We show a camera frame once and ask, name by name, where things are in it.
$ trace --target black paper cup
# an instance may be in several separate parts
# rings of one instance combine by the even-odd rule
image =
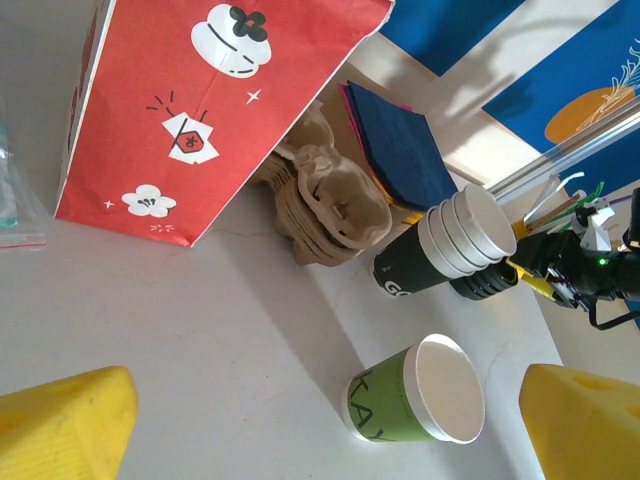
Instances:
[[[441,254],[434,250],[425,251],[419,230],[419,223],[413,225],[373,260],[373,278],[388,295],[410,295],[453,278],[443,274],[429,260],[429,256]]]

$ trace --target plastic bag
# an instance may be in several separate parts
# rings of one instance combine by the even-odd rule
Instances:
[[[20,171],[19,159],[9,150],[8,125],[0,98],[0,252],[42,250],[43,215],[44,208]]]

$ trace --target white table surface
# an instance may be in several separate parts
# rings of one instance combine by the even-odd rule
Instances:
[[[36,18],[28,14],[37,1],[20,0],[27,13],[7,1],[5,25],[49,29],[30,50],[31,81],[14,76],[28,95],[9,107],[16,151],[50,206],[73,42],[81,45],[86,25],[59,16],[71,40],[54,38],[51,11]],[[81,0],[62,3],[74,1],[88,12]],[[140,411],[121,479],[543,478],[518,393],[529,364],[560,358],[531,291],[478,303],[442,285],[386,299],[368,277],[371,254],[335,269],[300,267],[273,215],[271,193],[247,187],[192,250],[51,222],[46,251],[0,255],[0,393],[127,366]],[[460,343],[481,376],[479,440],[353,438],[337,413],[344,383],[436,332]]]

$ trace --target paper bag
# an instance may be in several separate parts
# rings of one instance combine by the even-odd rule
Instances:
[[[191,246],[393,0],[104,0],[56,217]]]

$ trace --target stack of napkins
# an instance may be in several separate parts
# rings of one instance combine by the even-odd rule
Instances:
[[[353,82],[343,91],[367,161],[398,205],[425,212],[457,192],[424,115]]]

